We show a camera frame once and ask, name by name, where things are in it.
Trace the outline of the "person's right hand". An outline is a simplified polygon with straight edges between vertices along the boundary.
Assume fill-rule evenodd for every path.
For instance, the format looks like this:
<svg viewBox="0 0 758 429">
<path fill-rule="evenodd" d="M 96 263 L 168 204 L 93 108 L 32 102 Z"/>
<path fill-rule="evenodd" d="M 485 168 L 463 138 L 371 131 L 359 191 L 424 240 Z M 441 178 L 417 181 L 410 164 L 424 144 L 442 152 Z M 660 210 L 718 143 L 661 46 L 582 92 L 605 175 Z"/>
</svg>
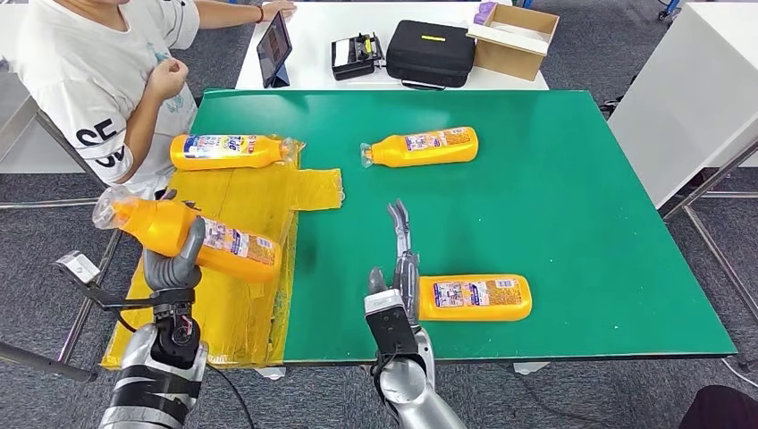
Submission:
<svg viewBox="0 0 758 429">
<path fill-rule="evenodd" d="M 143 97 L 160 102 L 175 97 L 184 88 L 188 72 L 187 65 L 180 60 L 163 60 L 151 72 Z"/>
</svg>

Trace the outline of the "person's left hand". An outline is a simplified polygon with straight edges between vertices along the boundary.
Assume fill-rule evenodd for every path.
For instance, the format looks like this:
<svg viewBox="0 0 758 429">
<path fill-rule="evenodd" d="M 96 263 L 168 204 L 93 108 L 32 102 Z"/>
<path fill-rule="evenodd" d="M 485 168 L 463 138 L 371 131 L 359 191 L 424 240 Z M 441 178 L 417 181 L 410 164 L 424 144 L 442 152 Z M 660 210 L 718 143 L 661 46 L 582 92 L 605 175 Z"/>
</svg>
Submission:
<svg viewBox="0 0 758 429">
<path fill-rule="evenodd" d="M 297 11 L 297 6 L 292 1 L 276 0 L 261 4 L 259 10 L 261 18 L 258 21 L 264 22 L 272 21 L 277 15 L 288 18 Z"/>
</svg>

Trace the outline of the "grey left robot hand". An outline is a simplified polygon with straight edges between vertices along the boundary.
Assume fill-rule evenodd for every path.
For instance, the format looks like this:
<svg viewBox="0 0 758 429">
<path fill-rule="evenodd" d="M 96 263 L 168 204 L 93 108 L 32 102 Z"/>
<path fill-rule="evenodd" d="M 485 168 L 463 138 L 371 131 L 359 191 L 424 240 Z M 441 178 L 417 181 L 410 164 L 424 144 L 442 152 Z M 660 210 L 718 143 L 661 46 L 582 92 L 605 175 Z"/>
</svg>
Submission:
<svg viewBox="0 0 758 429">
<path fill-rule="evenodd" d="M 197 265 L 198 254 L 205 239 L 206 226 L 202 217 L 195 215 L 175 257 L 166 257 L 148 248 L 143 248 L 143 275 L 147 286 L 153 291 L 169 289 L 194 289 L 202 273 Z"/>
</svg>

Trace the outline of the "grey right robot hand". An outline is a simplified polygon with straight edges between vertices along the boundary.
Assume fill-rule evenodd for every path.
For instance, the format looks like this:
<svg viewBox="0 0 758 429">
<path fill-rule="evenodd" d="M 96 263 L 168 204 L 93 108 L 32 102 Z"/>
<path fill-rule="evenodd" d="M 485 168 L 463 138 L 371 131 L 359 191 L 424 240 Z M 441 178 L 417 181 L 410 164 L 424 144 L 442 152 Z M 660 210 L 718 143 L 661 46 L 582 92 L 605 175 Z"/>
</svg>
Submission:
<svg viewBox="0 0 758 429">
<path fill-rule="evenodd" d="M 396 236 L 396 265 L 393 271 L 392 288 L 400 292 L 408 322 L 415 332 L 421 328 L 418 317 L 420 276 L 419 258 L 411 248 L 409 214 L 399 198 L 388 204 L 387 211 L 393 220 Z"/>
</svg>

